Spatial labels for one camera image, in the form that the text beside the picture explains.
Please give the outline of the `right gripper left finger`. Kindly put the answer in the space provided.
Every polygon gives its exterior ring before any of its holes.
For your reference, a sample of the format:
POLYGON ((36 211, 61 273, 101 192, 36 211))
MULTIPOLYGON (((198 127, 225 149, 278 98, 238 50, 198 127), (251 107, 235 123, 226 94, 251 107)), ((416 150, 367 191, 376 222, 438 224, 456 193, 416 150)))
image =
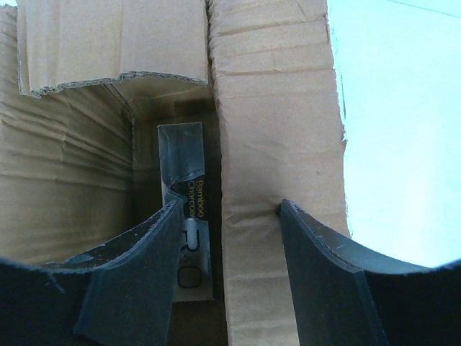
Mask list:
POLYGON ((62 263, 1 260, 3 345, 165 345, 182 238, 172 201, 62 263))

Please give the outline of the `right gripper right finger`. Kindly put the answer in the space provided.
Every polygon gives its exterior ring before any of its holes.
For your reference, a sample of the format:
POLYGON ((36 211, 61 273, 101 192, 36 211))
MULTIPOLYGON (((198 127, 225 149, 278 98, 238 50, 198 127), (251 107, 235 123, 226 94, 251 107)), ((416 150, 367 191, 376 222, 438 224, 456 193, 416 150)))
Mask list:
POLYGON ((301 345, 458 345, 460 262, 373 251, 290 200, 279 221, 301 345))

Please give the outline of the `black bamboo charcoal product box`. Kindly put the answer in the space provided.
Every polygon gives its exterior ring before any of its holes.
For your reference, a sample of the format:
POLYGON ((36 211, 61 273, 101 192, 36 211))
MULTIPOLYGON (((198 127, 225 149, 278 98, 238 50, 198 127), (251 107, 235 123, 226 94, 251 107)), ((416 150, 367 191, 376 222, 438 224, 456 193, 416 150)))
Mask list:
POLYGON ((158 126, 158 154, 162 202, 178 200, 184 214, 174 301, 212 300, 210 215, 202 124, 158 126))

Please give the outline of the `brown cardboard express box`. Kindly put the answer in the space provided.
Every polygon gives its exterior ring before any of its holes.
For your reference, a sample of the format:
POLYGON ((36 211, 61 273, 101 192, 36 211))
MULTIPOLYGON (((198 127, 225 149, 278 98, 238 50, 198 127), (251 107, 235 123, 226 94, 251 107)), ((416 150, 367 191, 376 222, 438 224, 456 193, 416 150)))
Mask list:
POLYGON ((348 231, 327 16, 325 1, 3 5, 1 260, 62 263, 147 220, 168 204, 158 126, 201 123, 213 299, 173 295, 165 345, 299 345, 276 210, 348 231))

